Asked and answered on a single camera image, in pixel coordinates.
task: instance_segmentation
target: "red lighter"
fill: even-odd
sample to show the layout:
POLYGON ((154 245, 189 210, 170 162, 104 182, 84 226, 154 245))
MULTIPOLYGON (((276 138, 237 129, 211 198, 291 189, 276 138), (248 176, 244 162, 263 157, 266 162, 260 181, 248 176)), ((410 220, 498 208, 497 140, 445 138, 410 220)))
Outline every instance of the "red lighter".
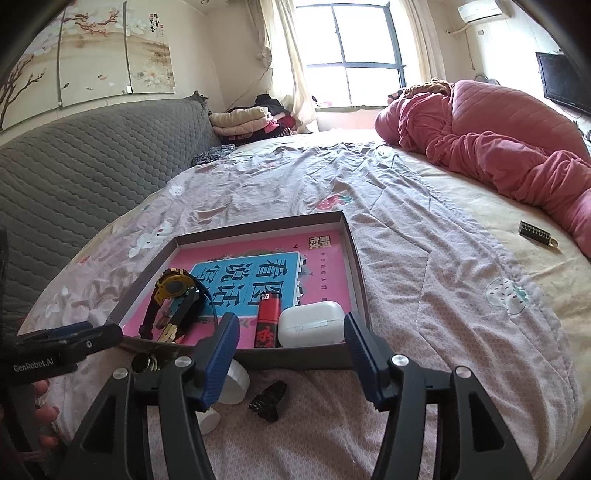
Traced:
POLYGON ((277 346, 277 323, 281 314, 281 293, 270 291, 259 297, 259 312, 256 317, 255 348, 277 346))

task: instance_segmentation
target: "television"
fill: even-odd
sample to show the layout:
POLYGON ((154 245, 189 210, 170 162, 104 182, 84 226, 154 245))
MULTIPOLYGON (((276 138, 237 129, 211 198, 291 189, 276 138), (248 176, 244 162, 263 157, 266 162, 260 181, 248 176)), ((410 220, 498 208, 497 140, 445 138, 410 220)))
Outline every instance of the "television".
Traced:
POLYGON ((544 96, 591 115, 591 85, 584 84, 565 55, 536 53, 544 96))

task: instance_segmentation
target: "air conditioner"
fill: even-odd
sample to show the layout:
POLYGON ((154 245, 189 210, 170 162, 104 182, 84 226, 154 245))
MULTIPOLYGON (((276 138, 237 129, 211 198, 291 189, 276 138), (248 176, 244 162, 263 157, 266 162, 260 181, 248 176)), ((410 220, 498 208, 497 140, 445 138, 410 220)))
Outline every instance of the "air conditioner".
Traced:
POLYGON ((470 26, 510 18, 503 0, 475 0, 458 7, 457 10, 462 20, 470 26))

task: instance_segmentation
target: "flower painting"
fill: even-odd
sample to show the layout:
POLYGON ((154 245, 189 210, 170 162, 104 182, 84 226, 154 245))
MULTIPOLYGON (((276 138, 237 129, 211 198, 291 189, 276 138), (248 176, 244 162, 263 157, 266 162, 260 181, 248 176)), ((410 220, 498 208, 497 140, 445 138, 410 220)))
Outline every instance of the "flower painting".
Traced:
POLYGON ((125 39, 117 28, 124 3, 77 0, 66 8, 60 41, 62 106, 126 95, 129 74, 125 39))
POLYGON ((162 16, 150 3, 128 0, 126 40, 134 93, 174 93, 173 66, 162 16))
POLYGON ((39 113, 56 109, 57 44, 61 15, 29 45, 0 83, 0 132, 39 113))
POLYGON ((0 132, 43 112, 133 93, 174 93, 156 0, 76 0, 0 83, 0 132))

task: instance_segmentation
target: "window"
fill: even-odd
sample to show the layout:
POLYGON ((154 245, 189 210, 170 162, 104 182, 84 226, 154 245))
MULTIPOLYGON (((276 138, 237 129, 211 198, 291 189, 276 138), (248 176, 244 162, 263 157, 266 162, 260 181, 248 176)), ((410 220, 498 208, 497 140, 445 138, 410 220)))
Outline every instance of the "window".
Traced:
POLYGON ((310 93, 324 106, 385 105, 406 86, 390 4, 315 1, 296 0, 310 93))

